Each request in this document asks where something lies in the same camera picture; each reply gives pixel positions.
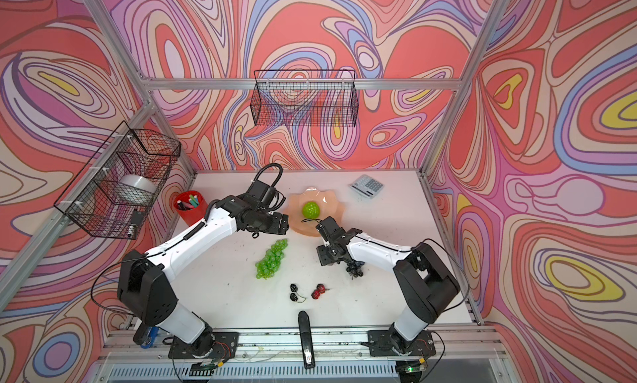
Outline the dark purple grape bunch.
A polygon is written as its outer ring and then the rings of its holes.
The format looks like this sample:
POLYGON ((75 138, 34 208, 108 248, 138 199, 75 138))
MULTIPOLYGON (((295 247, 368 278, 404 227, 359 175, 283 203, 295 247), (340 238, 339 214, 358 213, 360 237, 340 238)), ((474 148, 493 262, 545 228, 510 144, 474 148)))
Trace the dark purple grape bunch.
POLYGON ((364 262, 361 261, 352 261, 347 263, 346 271, 350 275, 351 278, 360 278, 363 277, 363 266, 364 262))

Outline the green grape bunch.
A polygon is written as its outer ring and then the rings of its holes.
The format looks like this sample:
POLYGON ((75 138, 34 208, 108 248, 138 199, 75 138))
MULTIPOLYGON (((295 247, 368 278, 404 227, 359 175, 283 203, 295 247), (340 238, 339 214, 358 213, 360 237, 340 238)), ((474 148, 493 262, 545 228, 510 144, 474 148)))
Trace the green grape bunch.
POLYGON ((288 247, 288 240, 277 240, 265 252, 265 256, 255 264, 255 277, 257 279, 273 278, 280 270, 280 265, 285 258, 285 250, 288 247))

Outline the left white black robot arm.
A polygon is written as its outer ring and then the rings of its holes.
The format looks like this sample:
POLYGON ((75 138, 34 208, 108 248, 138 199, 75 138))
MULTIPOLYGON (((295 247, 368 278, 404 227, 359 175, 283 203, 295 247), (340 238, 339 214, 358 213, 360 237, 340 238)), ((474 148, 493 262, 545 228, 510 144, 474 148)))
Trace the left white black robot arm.
POLYGON ((124 256, 117 298, 139 319, 139 345, 152 328, 174 336, 194 358, 209 357, 216 344, 212 328, 177 298, 172 282, 218 242, 240 231, 285 235, 289 217, 278 212, 285 197, 276 189, 278 179, 267 184, 254 179, 248 190, 229 195, 207 207, 202 219, 171 240, 145 254, 124 256))

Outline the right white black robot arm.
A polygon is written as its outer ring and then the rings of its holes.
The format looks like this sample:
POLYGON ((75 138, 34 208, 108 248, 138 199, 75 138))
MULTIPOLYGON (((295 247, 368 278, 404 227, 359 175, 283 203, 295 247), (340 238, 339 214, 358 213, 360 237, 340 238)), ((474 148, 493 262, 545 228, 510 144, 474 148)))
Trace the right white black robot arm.
POLYGON ((316 230, 323 239, 317 248, 321 265, 344 263, 352 278, 362 277, 363 266, 371 265, 396 278, 406 307, 388 329, 368 332, 366 346, 372 356, 411 355, 419 336, 460 294, 456 277, 425 242, 393 245, 356 228, 345 230, 332 217, 319 220, 316 230))

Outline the pink fruit bowl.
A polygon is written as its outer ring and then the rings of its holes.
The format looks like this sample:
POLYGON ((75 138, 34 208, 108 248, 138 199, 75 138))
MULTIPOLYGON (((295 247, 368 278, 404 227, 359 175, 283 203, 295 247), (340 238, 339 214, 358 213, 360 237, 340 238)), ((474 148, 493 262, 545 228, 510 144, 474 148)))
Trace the pink fruit bowl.
POLYGON ((316 188, 308 188, 300 194, 290 195, 286 201, 284 212, 289 216, 290 228, 294 232, 308 237, 318 237, 319 232, 316 230, 316 225, 320 220, 331 216, 339 224, 344 209, 344 204, 338 200, 334 191, 319 191, 316 188), (303 204, 308 201, 316 201, 320 206, 321 214, 317 220, 305 219, 301 213, 303 204))

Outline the red cherries pair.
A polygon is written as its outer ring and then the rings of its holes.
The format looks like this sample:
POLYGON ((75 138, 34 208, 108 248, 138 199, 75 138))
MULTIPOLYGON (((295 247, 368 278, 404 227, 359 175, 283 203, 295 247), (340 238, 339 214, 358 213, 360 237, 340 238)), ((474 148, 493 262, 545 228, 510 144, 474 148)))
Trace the red cherries pair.
POLYGON ((313 298, 314 300, 319 299, 323 294, 325 294, 328 291, 328 289, 326 288, 326 286, 322 283, 319 283, 315 290, 311 293, 311 298, 313 298))

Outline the grey calculator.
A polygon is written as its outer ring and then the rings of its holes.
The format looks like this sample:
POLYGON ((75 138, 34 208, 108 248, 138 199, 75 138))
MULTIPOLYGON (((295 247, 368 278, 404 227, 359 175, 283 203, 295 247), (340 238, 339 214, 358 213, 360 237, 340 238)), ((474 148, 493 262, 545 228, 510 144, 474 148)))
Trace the grey calculator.
POLYGON ((361 175, 350 187, 359 195, 373 199, 384 188, 384 185, 368 175, 361 175))

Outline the red pen cup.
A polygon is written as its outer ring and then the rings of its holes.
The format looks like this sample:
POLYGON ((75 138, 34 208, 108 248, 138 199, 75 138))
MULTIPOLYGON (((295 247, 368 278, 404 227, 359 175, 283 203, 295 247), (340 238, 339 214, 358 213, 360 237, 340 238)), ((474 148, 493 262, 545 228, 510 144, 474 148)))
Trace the red pen cup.
POLYGON ((196 225, 204 218, 208 203, 198 191, 186 191, 174 199, 174 209, 187 226, 196 225))

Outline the black cherries pair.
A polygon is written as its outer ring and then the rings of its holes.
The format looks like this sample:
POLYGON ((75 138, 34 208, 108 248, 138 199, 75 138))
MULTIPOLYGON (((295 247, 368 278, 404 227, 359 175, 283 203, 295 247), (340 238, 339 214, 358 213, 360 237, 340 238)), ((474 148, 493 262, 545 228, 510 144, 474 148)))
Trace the black cherries pair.
POLYGON ((298 286, 292 283, 290 285, 290 300, 294 303, 304 303, 306 299, 306 297, 300 295, 298 286))

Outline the white tape roll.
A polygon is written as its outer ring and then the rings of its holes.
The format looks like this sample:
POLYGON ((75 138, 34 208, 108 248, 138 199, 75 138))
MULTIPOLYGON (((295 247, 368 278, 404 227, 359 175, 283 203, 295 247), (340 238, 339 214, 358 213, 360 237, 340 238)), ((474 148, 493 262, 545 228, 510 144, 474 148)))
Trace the white tape roll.
POLYGON ((138 175, 123 176, 116 187, 119 199, 129 205, 147 205, 151 202, 157 186, 148 178, 138 175))

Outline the black stapler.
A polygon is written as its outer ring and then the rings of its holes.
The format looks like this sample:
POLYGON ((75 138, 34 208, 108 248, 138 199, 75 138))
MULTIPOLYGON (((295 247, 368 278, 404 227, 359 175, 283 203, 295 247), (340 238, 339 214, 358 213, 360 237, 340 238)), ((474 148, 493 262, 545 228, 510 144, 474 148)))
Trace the black stapler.
POLYGON ((303 356, 305 370, 315 368, 315 351, 310 325, 310 316, 306 311, 300 311, 298 314, 298 325, 300 330, 300 344, 303 356))

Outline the blue stapler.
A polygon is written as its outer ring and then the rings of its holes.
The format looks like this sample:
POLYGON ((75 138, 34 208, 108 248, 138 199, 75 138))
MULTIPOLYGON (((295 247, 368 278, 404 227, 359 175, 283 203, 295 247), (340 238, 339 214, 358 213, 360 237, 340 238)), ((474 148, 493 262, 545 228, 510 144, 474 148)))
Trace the blue stapler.
POLYGON ((149 349, 154 346, 158 332, 158 327, 151 327, 145 323, 141 323, 135 331, 133 337, 134 343, 143 349, 149 349))

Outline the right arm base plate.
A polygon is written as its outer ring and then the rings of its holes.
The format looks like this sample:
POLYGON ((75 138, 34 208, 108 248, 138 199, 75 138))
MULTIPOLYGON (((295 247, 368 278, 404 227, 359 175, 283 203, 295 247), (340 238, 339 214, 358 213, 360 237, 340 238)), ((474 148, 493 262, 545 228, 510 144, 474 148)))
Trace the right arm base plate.
POLYGON ((428 359, 437 354, 431 332, 422 330, 413 340, 406 340, 394 330, 370 330, 367 340, 361 344, 369 349, 372 357, 418 356, 428 359))

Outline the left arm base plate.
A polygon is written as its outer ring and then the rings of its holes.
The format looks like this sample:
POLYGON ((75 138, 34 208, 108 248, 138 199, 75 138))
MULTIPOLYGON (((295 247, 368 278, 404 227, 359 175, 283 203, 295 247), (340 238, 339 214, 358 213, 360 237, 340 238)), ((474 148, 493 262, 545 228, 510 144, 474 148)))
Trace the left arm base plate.
POLYGON ((204 332, 200 338, 190 344, 174 338, 169 349, 169 358, 228 361, 236 356, 239 336, 239 332, 204 332))

